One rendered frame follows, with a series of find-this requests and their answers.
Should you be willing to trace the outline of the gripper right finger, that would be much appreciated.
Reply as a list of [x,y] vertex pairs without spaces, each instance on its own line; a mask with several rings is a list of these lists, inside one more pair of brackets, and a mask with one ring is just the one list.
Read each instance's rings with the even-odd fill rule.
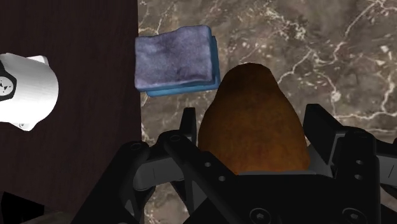
[[397,212],[380,202],[382,186],[397,199],[397,139],[386,143],[342,125],[319,104],[306,106],[303,130],[331,171],[330,224],[397,224]]

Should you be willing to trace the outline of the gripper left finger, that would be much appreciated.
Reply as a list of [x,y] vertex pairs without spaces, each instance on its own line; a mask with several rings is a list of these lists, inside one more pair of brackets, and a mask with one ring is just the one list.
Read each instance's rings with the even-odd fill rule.
[[144,224],[144,207],[163,183],[188,209],[183,224],[245,224],[236,175],[196,147],[195,127],[195,109],[186,108],[180,128],[162,133],[155,145],[124,144],[71,224]]

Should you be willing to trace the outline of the brown potato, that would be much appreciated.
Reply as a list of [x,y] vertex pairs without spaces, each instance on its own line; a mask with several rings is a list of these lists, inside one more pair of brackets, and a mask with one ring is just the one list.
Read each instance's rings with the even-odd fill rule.
[[297,113],[270,69],[255,63],[226,73],[200,124],[198,147],[235,174],[304,171],[310,164]]

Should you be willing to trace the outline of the blue and grey sponge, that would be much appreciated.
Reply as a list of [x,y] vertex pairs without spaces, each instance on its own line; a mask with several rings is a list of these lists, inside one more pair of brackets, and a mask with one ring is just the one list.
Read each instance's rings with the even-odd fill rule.
[[150,97],[219,87],[217,41],[207,25],[136,37],[135,55],[135,87]]

